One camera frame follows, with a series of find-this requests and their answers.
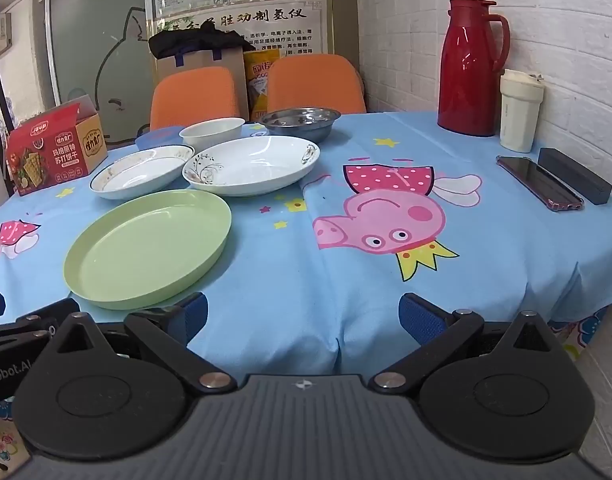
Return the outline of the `green plastic plate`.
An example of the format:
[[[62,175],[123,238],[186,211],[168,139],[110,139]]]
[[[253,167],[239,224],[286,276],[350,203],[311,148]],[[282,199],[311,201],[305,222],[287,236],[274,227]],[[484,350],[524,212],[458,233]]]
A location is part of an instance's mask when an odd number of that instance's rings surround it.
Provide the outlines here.
[[[157,192],[103,214],[63,263],[70,291],[106,310],[154,306],[199,281],[220,258],[229,205],[203,191]]]

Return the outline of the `white plate brown rim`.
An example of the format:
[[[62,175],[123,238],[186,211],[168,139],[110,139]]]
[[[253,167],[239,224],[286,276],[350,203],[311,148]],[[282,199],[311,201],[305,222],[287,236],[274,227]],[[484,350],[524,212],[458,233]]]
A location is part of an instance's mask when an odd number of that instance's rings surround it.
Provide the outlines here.
[[[189,145],[165,145],[126,155],[98,172],[89,188],[105,200],[132,200],[166,188],[194,156]]]

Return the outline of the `white plate floral pattern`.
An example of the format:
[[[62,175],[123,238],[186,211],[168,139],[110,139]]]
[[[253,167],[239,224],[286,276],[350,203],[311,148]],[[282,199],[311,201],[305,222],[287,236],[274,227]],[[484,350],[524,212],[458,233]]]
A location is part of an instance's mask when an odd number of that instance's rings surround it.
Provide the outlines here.
[[[251,136],[207,148],[188,160],[182,177],[192,188],[221,197],[268,194],[315,168],[319,146],[292,136]]]

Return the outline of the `blue plastic bowl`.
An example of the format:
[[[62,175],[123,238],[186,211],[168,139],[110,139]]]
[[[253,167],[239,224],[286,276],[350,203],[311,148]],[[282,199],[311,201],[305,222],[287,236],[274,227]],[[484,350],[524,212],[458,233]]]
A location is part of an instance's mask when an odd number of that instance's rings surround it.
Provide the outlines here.
[[[165,127],[148,131],[136,137],[135,144],[139,151],[159,148],[160,146],[182,144],[180,132],[182,127]]]

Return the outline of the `white ceramic bowl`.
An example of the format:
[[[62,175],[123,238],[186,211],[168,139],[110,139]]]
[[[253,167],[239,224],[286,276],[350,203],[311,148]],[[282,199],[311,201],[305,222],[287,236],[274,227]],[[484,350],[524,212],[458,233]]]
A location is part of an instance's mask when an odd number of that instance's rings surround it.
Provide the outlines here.
[[[196,153],[215,145],[239,139],[245,120],[239,117],[226,117],[199,122],[179,132],[184,144],[194,148]]]

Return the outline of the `stainless steel bowl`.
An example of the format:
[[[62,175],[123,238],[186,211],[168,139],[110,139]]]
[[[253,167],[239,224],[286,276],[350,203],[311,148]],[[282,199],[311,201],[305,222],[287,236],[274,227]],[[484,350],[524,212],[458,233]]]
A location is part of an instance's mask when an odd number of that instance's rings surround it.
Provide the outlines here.
[[[263,116],[259,124],[275,136],[293,136],[315,144],[323,142],[342,114],[323,107],[298,107],[277,110]]]

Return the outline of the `red cracker box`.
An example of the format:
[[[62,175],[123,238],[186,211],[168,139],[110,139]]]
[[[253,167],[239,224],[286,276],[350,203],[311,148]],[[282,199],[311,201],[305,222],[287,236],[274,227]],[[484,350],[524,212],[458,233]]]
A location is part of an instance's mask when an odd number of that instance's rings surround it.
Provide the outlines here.
[[[87,177],[108,156],[101,119],[86,94],[12,131],[6,162],[21,196]]]

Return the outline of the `smartphone pink case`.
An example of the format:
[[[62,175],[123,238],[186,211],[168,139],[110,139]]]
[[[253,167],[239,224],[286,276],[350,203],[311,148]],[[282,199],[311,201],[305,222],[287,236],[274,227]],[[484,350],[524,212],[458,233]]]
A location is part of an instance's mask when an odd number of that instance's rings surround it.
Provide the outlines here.
[[[498,156],[496,164],[527,188],[548,210],[577,211],[583,200],[528,157]]]

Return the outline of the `black rectangular case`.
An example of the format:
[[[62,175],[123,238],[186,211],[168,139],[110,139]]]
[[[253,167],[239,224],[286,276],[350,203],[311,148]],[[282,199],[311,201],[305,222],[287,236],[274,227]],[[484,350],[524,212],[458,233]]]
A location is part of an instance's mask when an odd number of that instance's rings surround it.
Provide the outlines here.
[[[540,148],[538,164],[593,205],[605,205],[612,195],[609,182],[556,148]]]

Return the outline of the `orange chair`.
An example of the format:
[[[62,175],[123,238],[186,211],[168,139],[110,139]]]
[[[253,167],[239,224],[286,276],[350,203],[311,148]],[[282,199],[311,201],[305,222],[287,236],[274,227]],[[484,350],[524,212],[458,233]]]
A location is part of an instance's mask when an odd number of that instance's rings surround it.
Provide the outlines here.
[[[299,54],[275,61],[268,73],[267,112],[323,107],[341,114],[367,111],[359,73],[337,54]]]
[[[187,127],[217,118],[240,117],[234,78],[225,67],[185,70],[155,87],[150,129]]]

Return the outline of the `red thermos jug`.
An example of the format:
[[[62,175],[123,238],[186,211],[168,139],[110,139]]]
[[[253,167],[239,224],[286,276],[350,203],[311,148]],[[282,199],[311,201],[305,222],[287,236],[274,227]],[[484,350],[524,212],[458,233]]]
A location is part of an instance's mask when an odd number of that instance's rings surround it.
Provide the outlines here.
[[[450,0],[440,60],[437,124],[466,136],[492,136],[510,24],[494,0]]]

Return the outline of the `cream travel cup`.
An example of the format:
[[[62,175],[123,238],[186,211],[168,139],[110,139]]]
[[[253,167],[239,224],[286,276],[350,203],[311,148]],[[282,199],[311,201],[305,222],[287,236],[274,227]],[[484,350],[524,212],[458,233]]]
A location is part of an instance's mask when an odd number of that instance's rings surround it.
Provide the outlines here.
[[[500,79],[500,143],[516,153],[529,153],[534,144],[545,85],[538,76],[504,70]]]

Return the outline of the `yellow snack bag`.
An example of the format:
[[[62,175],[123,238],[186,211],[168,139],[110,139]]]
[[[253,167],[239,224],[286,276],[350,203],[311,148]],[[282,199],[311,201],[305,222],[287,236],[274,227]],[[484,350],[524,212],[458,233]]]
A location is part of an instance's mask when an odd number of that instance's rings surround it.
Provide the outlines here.
[[[244,53],[249,120],[258,122],[267,113],[267,82],[270,67],[281,58],[279,49],[249,51]]]

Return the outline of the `frosted glass door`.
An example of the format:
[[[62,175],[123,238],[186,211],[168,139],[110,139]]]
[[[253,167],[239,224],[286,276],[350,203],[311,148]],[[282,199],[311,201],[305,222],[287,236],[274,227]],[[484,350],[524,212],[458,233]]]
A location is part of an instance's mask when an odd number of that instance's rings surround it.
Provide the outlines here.
[[[42,106],[89,96],[106,143],[149,127],[154,89],[144,0],[32,0]]]

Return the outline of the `black cloth on box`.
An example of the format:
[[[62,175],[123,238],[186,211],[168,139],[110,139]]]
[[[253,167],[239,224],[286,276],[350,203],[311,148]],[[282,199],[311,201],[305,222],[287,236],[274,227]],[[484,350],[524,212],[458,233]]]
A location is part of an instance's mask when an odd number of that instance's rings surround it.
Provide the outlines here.
[[[200,28],[162,30],[149,39],[149,48],[154,58],[170,58],[178,54],[199,51],[214,51],[241,48],[243,52],[255,47],[243,36],[231,30],[224,32],[213,23],[204,23]]]

